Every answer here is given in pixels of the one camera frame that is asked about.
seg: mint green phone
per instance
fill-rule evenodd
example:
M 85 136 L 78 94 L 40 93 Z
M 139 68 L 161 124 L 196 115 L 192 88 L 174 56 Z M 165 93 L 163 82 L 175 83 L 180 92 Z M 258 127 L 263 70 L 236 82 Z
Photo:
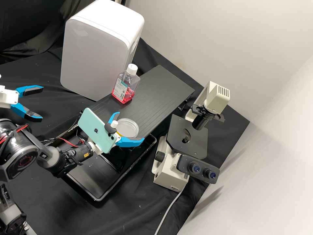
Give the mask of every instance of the mint green phone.
M 104 127 L 105 123 L 90 108 L 85 108 L 78 126 L 104 153 L 110 152 L 117 140 L 117 134 L 109 134 Z

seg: black cloth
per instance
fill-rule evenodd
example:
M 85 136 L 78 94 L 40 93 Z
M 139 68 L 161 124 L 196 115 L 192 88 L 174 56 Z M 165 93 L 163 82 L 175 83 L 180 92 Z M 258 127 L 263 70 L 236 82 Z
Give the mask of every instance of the black cloth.
M 0 64 L 62 46 L 65 22 L 93 1 L 2 1 Z
M 20 102 L 44 117 L 42 123 L 30 123 L 40 139 L 54 137 L 66 130 L 80 110 L 92 104 L 80 95 L 64 89 L 60 84 L 61 50 L 32 56 L 0 66 L 2 85 L 43 85 L 44 91 Z M 197 82 L 140 40 L 134 63 L 144 73 L 161 64 L 196 91 L 187 105 L 191 105 L 202 90 Z M 186 112 L 178 109 L 175 114 Z M 220 167 L 249 121 L 227 106 L 224 125 L 210 122 L 209 157 L 207 162 Z M 1 109 L 0 117 L 25 123 L 9 110 Z M 154 131 L 159 137 L 166 133 L 170 117 Z M 75 191 L 64 180 L 54 178 L 36 163 L 10 182 L 16 203 L 28 216 L 28 223 L 39 234 L 154 234 L 164 212 L 177 193 L 153 183 L 151 173 L 156 146 L 142 158 L 127 177 L 110 192 L 106 199 L 95 204 Z M 173 205 L 159 234 L 176 234 L 181 228 L 207 184 L 190 178 L 180 198 Z

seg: microscope focus knob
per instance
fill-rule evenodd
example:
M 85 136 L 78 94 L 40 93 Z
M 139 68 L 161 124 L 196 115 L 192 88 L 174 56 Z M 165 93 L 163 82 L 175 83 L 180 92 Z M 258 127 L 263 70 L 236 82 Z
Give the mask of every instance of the microscope focus knob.
M 161 151 L 157 151 L 156 156 L 155 156 L 155 160 L 157 160 L 158 162 L 162 162 L 165 158 L 165 153 L 161 152 Z

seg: microscope base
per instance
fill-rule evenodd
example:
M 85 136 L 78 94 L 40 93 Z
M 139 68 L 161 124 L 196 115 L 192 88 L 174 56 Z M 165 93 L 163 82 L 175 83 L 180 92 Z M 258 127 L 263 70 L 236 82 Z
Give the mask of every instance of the microscope base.
M 166 136 L 160 137 L 156 152 L 158 151 L 165 153 L 165 157 L 162 162 L 157 160 L 153 162 L 153 182 L 175 192 L 180 192 L 189 180 L 189 175 L 176 169 L 181 154 L 175 153 L 170 148 L 166 142 Z

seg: white wall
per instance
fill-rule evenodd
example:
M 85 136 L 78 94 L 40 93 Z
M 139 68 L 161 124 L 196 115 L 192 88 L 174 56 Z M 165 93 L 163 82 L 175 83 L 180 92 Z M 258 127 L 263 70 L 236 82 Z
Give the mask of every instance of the white wall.
M 313 57 L 235 145 L 179 235 L 313 233 Z
M 142 38 L 251 121 L 313 54 L 312 0 L 128 0 Z

